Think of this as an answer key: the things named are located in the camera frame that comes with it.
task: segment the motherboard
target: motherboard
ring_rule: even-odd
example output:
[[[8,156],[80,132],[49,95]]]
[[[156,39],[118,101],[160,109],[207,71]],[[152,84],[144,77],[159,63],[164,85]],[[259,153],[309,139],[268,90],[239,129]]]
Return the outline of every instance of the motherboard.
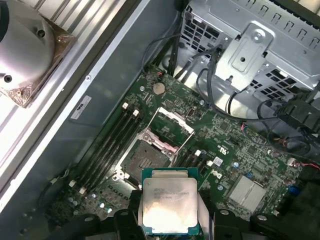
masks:
[[[242,122],[216,115],[205,99],[155,66],[130,88],[67,185],[47,209],[63,225],[84,213],[102,220],[129,205],[142,169],[197,168],[198,190],[248,220],[277,214],[301,168]]]

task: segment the red wire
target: red wire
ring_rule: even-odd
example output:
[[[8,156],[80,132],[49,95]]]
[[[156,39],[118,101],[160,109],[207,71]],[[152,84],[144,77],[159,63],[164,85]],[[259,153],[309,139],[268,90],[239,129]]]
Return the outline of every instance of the red wire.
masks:
[[[320,166],[314,164],[314,163],[301,163],[302,166],[311,166],[311,167],[314,167],[316,169],[319,169],[320,170]]]

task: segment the metal bracket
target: metal bracket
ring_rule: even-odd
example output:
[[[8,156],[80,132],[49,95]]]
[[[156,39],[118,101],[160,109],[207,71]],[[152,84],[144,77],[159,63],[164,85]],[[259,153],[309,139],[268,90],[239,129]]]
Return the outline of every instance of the metal bracket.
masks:
[[[240,40],[234,39],[217,64],[216,75],[231,81],[239,92],[245,89],[265,62],[264,52],[274,39],[273,35],[251,23]]]

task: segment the chip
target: chip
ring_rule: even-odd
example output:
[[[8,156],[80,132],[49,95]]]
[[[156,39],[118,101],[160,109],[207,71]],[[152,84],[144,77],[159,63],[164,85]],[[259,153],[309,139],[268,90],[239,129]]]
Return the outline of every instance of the chip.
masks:
[[[131,159],[122,167],[125,172],[142,183],[142,169],[161,168],[169,161],[169,158],[152,147],[145,141],[140,141]]]
[[[143,181],[142,221],[153,234],[187,234],[198,223],[197,180],[173,176]]]
[[[247,150],[247,152],[251,155],[255,154],[256,151],[257,149],[254,146],[250,146]]]
[[[261,186],[241,175],[230,190],[229,198],[253,213],[266,192]]]
[[[219,126],[219,128],[223,131],[226,131],[229,127],[229,124],[226,122],[221,123],[221,125]]]

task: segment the green circuit board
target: green circuit board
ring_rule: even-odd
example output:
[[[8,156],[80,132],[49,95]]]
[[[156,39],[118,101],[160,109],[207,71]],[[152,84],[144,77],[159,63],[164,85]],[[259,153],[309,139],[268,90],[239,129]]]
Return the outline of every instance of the green circuit board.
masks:
[[[202,157],[198,160],[202,162],[194,161],[193,165],[188,167],[200,167],[199,190],[208,190],[211,201],[218,208],[230,209],[237,216],[249,219],[253,212],[230,199],[230,193],[239,177],[246,176],[265,190],[262,200],[254,211],[266,214],[274,212],[277,203],[287,192],[290,182],[294,181],[301,169],[287,166],[289,157],[286,155],[277,154],[273,157],[275,150],[272,147],[255,144],[244,136],[241,130],[242,123],[217,116],[196,92],[167,74],[161,75],[158,68],[151,67],[147,76],[141,75],[138,78],[73,174],[82,175],[87,162],[94,160],[94,153],[101,146],[105,135],[118,121],[123,112],[123,104],[126,103],[130,109],[138,110],[140,121],[135,132],[127,137],[126,148],[115,155],[112,165],[107,169],[106,175],[110,178],[87,195],[79,193],[81,186],[78,188],[66,186],[57,201],[48,209],[47,215],[50,218],[63,223],[74,215],[93,213],[104,219],[112,216],[116,210],[127,208],[131,191],[139,189],[139,179],[136,177],[134,181],[126,178],[114,180],[114,170],[119,165],[119,160],[123,158],[124,152],[128,150],[130,142],[146,129],[151,120],[149,129],[163,143],[168,143],[175,149],[184,144],[177,154],[177,159],[174,160],[175,164],[184,164],[188,156],[193,156],[197,150],[201,151]],[[160,107],[180,116],[194,130],[192,136],[189,138],[190,133],[177,121],[159,112],[155,115]],[[248,133],[259,144],[266,143],[264,137],[251,129]],[[133,158],[138,154],[137,149],[141,151],[147,148],[139,144],[141,142],[137,141],[123,158],[121,166],[124,173],[136,174],[135,165],[132,167],[130,163],[135,161]],[[170,160],[162,158],[158,162],[160,165],[156,167],[168,167],[170,163]]]

